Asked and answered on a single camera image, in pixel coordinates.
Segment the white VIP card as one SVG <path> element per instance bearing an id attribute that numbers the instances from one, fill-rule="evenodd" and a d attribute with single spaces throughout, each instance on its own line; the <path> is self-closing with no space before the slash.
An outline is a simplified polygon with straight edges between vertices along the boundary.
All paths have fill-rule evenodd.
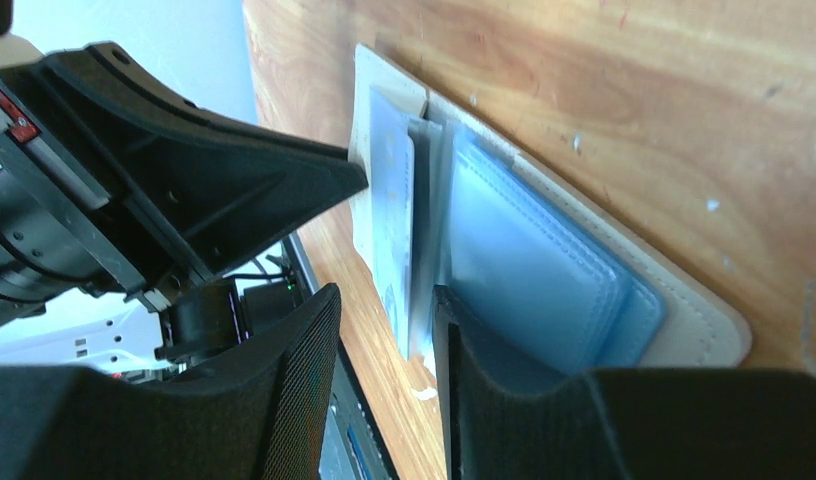
<path id="1" fill-rule="evenodd" d="M 373 280 L 397 349 L 407 359 L 415 148 L 409 116 L 374 89 L 369 119 Z"/>

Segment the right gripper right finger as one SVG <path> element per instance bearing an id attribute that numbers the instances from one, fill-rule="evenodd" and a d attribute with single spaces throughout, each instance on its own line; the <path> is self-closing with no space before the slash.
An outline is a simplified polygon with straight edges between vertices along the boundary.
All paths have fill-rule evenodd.
<path id="1" fill-rule="evenodd" d="M 445 286 L 433 339 L 451 479 L 816 479 L 816 377 L 599 368 L 566 376 Z"/>

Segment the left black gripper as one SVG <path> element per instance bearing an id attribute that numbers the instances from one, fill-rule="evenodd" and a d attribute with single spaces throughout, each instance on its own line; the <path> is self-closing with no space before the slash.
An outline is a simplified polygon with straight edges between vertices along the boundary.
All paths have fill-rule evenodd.
<path id="1" fill-rule="evenodd" d="M 363 191 L 344 148 L 173 92 L 113 42 L 0 68 L 0 328 L 72 290 L 153 311 Z"/>

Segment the white leather card holder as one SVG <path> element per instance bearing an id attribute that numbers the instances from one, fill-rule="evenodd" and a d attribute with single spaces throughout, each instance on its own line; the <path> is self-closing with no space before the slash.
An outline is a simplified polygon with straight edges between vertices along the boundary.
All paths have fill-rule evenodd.
<path id="1" fill-rule="evenodd" d="M 431 342 L 434 285 L 550 368 L 731 367 L 747 321 L 510 140 L 371 48 L 354 53 L 350 159 L 369 188 L 350 202 L 371 271 L 370 91 L 409 116 L 414 207 L 410 356 Z"/>

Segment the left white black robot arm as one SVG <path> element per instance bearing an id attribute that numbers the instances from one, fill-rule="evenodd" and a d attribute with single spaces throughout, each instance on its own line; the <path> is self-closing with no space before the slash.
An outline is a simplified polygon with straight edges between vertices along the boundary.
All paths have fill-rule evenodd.
<path id="1" fill-rule="evenodd" d="M 345 149 L 199 108 L 113 42 L 0 66 L 0 365 L 233 347 L 239 268 L 367 185 Z"/>

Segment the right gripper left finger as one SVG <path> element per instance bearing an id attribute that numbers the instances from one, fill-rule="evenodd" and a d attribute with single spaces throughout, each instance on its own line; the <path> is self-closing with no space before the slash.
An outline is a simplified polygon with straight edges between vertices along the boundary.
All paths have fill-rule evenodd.
<path id="1" fill-rule="evenodd" d="M 329 283 L 166 382 L 0 366 L 0 479 L 315 479 L 341 322 Z"/>

